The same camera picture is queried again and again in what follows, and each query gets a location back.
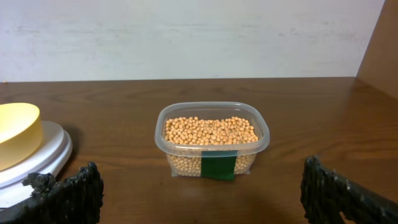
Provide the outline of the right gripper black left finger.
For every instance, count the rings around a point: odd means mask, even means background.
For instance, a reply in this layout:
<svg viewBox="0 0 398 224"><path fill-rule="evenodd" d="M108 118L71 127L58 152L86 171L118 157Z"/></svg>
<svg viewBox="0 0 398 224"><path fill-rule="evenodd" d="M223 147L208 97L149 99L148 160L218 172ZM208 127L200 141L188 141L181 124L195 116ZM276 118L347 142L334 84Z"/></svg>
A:
<svg viewBox="0 0 398 224"><path fill-rule="evenodd" d="M94 162L57 182L52 174L30 173L22 181L30 197L1 212L1 224L97 224L104 182Z"/></svg>

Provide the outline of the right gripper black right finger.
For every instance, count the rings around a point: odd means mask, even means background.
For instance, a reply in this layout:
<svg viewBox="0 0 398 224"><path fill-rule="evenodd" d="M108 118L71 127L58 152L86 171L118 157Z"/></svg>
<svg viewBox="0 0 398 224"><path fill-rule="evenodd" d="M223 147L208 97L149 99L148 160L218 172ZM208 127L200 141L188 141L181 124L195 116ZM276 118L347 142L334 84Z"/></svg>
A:
<svg viewBox="0 0 398 224"><path fill-rule="evenodd" d="M304 162L300 201L309 223L397 224L397 203L327 169L317 156Z"/></svg>

